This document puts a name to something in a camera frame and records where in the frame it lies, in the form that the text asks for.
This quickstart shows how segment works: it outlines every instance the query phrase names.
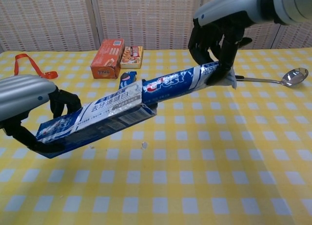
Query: woven wall panel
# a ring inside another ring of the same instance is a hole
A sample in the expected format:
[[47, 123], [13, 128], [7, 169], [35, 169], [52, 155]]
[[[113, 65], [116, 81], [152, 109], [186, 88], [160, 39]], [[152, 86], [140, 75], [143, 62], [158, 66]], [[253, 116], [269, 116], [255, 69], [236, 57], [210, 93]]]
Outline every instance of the woven wall panel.
[[250, 37], [253, 42], [243, 49], [270, 49], [277, 34], [279, 25], [266, 23], [254, 25], [245, 31], [245, 37]]
[[104, 38], [145, 49], [185, 49], [200, 0], [97, 0]]
[[95, 49], [85, 0], [0, 0], [4, 50]]
[[312, 47], [312, 22], [281, 26], [273, 47], [277, 49]]

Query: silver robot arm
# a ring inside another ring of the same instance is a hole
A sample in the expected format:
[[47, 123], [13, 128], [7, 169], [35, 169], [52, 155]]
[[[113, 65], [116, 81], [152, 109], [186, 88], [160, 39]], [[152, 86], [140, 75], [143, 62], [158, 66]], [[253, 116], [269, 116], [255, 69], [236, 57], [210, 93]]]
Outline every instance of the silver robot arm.
[[81, 108], [77, 95], [59, 90], [47, 79], [35, 75], [17, 75], [0, 80], [0, 129], [29, 149], [47, 153], [63, 150], [62, 145], [43, 144], [21, 126], [29, 112], [50, 101], [53, 118], [62, 115], [64, 106], [72, 113]]
[[209, 49], [219, 60], [218, 69], [207, 81], [213, 85], [230, 71], [237, 50], [252, 41], [244, 37], [246, 28], [266, 22], [292, 25], [309, 20], [312, 0], [212, 0], [196, 11], [188, 47], [198, 64], [213, 61]]

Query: metal spoon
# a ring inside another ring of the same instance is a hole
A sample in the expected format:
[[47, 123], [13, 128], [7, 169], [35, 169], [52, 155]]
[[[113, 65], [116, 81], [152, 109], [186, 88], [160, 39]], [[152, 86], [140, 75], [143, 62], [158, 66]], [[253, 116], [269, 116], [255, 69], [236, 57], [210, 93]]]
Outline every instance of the metal spoon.
[[281, 81], [270, 80], [270, 79], [249, 78], [249, 77], [244, 77], [242, 75], [236, 75], [235, 77], [237, 81], [270, 82], [270, 83], [277, 83], [280, 85], [284, 85], [286, 87], [292, 87], [304, 81], [307, 78], [308, 74], [309, 74], [309, 71], [307, 69], [296, 68], [287, 72], [283, 76]]

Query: yellow checkered tablecloth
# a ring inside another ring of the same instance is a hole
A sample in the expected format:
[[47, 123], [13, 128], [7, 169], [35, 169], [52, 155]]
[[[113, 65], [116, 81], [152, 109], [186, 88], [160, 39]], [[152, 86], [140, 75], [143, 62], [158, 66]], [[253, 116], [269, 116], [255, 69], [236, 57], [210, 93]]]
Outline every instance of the yellow checkered tablecloth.
[[[18, 53], [0, 55], [0, 78]], [[95, 52], [29, 55], [83, 103], [118, 89], [119, 79], [92, 78]], [[138, 78], [195, 65], [185, 50], [145, 51]], [[312, 69], [312, 48], [241, 50], [235, 63], [238, 75], [274, 79], [296, 67]], [[23, 124], [35, 133], [51, 118], [44, 104]], [[2, 132], [0, 224], [310, 225], [311, 123], [309, 76], [296, 89], [238, 82], [171, 99], [156, 117], [51, 160]]]

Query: orange strap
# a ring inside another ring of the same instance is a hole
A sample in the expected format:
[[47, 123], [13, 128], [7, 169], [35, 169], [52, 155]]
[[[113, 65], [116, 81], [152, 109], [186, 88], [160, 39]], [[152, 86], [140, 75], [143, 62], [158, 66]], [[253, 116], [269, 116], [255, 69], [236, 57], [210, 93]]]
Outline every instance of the orange strap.
[[43, 78], [46, 79], [55, 79], [58, 77], [58, 73], [55, 71], [51, 71], [51, 72], [46, 72], [43, 73], [39, 67], [37, 66], [37, 64], [33, 61], [32, 58], [30, 58], [27, 54], [19, 54], [17, 56], [15, 56], [15, 67], [14, 67], [14, 75], [18, 75], [19, 74], [19, 64], [18, 64], [18, 59], [20, 58], [24, 58], [27, 57], [31, 63], [31, 65], [33, 66], [33, 68], [36, 70], [37, 74]]

